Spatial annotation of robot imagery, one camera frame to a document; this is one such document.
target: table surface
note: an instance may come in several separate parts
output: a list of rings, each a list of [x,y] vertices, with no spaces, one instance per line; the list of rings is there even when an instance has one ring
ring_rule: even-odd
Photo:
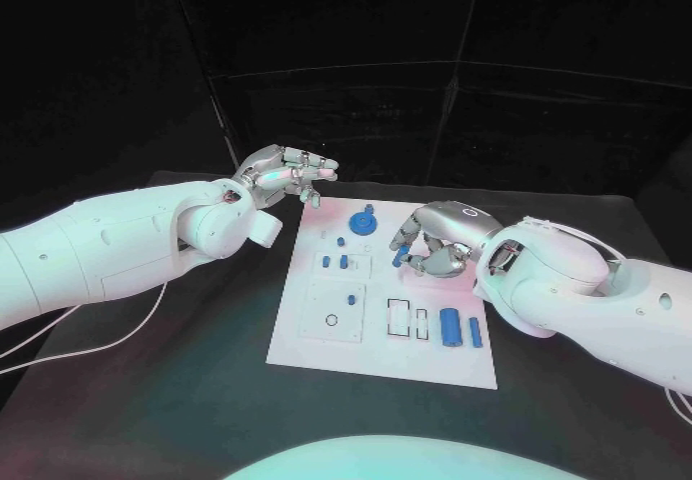
[[[153,185],[216,178],[159,172]],[[619,196],[320,183],[327,196],[459,200],[503,224],[524,215],[593,233],[629,256],[665,253]],[[692,477],[692,430],[663,391],[562,336],[516,331],[486,304],[499,390],[265,363],[303,205],[271,249],[247,242],[173,281],[150,323],[118,347],[32,367],[0,412],[3,479],[219,478],[300,444],[411,435],[513,453],[588,478]],[[101,345],[139,324],[159,288],[88,305],[39,356]]]

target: dark tabletop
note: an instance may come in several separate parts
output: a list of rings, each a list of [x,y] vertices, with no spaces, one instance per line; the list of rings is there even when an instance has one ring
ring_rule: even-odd
[[[215,178],[159,172],[153,185]],[[505,224],[524,215],[586,230],[626,255],[666,256],[629,198],[322,182],[323,195],[459,200]],[[0,413],[0,478],[219,478],[273,453],[348,435],[472,443],[599,479],[692,478],[692,430],[662,388],[562,336],[515,330],[486,304],[499,390],[267,365],[303,205],[271,249],[173,281],[150,323],[116,348],[29,369]],[[41,356],[105,344],[146,316],[159,288],[88,305]]]

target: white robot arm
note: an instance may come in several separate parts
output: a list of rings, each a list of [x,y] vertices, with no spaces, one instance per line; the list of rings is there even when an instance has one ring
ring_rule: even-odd
[[[526,217],[503,228],[459,202],[421,207],[391,249],[410,246],[421,230],[431,254],[404,255],[402,263],[450,277],[476,262],[475,294],[522,332],[562,333],[596,358],[692,395],[692,273],[626,258],[548,221]]]
[[[0,234],[0,329],[55,309],[134,295],[231,256],[270,247],[281,222],[263,208],[284,193],[319,207],[312,180],[338,163],[273,145],[232,179],[91,198]]]

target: white board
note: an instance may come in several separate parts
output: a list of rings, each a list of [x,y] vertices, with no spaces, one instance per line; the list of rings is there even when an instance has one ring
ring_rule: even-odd
[[[349,229],[349,219],[366,204],[375,207],[378,228],[359,236]],[[472,294],[476,265],[470,263],[451,279],[418,276],[408,266],[392,266],[389,242],[420,206],[330,197],[322,198],[317,210],[306,206],[267,363],[498,389],[483,301]],[[343,247],[339,237],[346,240]],[[427,255],[423,238],[411,253]],[[345,269],[342,255],[349,256]],[[392,334],[405,332],[405,304],[389,300],[408,301],[408,336]],[[443,345],[443,308],[459,310],[459,347]],[[470,317],[479,319],[482,348],[473,346]],[[426,325],[427,339],[418,333]]]

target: circular hole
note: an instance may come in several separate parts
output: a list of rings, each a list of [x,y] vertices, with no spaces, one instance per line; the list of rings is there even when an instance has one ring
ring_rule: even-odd
[[[663,307],[663,310],[671,310],[673,307],[673,299],[668,293],[662,293],[659,297],[659,304]]]

